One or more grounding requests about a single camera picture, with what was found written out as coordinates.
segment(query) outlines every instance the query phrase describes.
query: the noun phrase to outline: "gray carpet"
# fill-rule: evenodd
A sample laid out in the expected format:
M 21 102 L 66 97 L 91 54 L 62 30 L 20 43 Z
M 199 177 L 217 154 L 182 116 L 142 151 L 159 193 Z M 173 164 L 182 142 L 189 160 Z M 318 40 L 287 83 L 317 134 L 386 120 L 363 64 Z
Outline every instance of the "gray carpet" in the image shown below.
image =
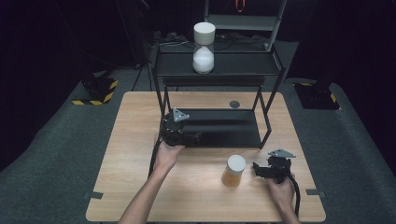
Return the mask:
M 276 42 L 286 66 L 296 46 Z M 131 90 L 137 73 L 134 69 L 112 73 L 119 85 L 107 105 L 64 102 L 25 153 L 0 173 L 0 223 L 89 223 L 85 218 L 89 199 L 84 194 L 93 189 L 120 100 Z M 331 85 L 341 110 L 304 110 L 292 86 L 302 81 L 310 80 L 288 79 L 279 91 L 316 185 L 325 194 L 324 223 L 395 223 L 395 176 L 344 92 Z M 144 69 L 134 90 L 149 91 L 149 85 Z

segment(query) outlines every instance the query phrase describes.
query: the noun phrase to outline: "table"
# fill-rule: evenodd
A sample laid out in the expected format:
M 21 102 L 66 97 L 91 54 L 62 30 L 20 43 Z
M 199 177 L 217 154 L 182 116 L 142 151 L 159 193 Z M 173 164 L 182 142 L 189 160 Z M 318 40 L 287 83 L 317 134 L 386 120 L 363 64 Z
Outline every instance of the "table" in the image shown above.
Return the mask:
M 227 108 L 231 101 L 251 107 L 256 92 L 169 92 L 173 105 L 186 108 Z M 263 115 L 257 109 L 260 134 L 265 133 Z M 117 221 L 128 203 L 145 183 L 161 111 L 155 92 L 126 92 L 110 136 L 86 217 L 89 221 Z M 276 222 L 281 217 L 271 200 L 264 178 L 254 175 L 255 161 L 267 165 L 268 152 L 284 148 L 297 157 L 292 159 L 301 191 L 300 220 L 323 221 L 326 217 L 315 189 L 304 153 L 294 130 L 283 96 L 275 96 L 269 116 L 273 133 L 263 149 L 190 147 L 184 149 L 177 164 L 165 179 L 152 206 L 148 221 L 156 222 Z M 247 161 L 241 183 L 236 188 L 222 184 L 227 159 L 239 154 Z

